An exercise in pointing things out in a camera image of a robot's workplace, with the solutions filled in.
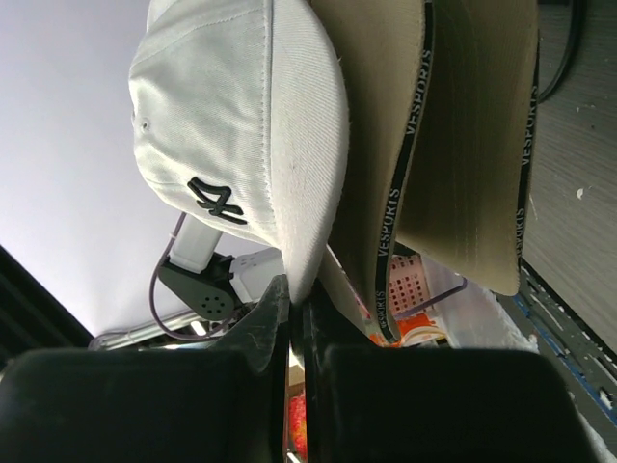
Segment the white cap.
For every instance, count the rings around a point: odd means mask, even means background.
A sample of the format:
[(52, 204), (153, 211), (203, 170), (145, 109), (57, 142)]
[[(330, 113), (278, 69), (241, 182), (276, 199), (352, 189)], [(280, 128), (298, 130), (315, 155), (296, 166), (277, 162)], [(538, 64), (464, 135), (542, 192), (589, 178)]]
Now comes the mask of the white cap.
[(349, 150), (332, 42), (306, 1), (153, 1), (128, 72), (158, 198), (277, 249), (293, 304), (317, 278)]

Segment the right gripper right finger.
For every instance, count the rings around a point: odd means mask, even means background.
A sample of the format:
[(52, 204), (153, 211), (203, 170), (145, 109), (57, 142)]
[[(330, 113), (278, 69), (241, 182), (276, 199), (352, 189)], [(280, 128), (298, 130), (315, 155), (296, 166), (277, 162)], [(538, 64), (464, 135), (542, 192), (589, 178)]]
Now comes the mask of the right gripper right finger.
[(316, 285), (303, 307), (312, 462), (599, 462), (553, 365), (512, 349), (384, 348)]

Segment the tan cap black logo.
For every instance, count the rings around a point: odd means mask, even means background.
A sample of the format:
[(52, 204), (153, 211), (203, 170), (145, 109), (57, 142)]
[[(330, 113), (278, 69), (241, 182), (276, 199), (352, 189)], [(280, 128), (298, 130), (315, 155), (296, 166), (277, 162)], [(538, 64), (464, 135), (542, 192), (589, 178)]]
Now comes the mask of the tan cap black logo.
[(533, 1), (437, 1), (398, 241), (503, 295), (519, 288), (538, 95)]

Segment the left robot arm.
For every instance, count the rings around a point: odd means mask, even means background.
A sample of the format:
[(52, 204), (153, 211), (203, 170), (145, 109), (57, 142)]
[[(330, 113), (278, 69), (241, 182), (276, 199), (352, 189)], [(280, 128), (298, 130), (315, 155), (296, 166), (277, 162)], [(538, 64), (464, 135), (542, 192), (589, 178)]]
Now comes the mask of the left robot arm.
[(237, 257), (216, 253), (222, 235), (193, 217), (183, 217), (154, 271), (155, 282), (214, 322), (258, 302), (271, 280), (283, 273), (281, 252), (275, 248)]

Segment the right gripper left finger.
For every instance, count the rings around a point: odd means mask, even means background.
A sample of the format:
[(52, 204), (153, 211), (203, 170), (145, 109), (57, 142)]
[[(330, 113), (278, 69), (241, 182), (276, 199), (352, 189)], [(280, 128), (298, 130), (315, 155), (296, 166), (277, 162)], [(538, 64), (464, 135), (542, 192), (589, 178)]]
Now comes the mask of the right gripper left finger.
[(282, 462), (288, 283), (205, 348), (38, 350), (1, 382), (5, 462)]

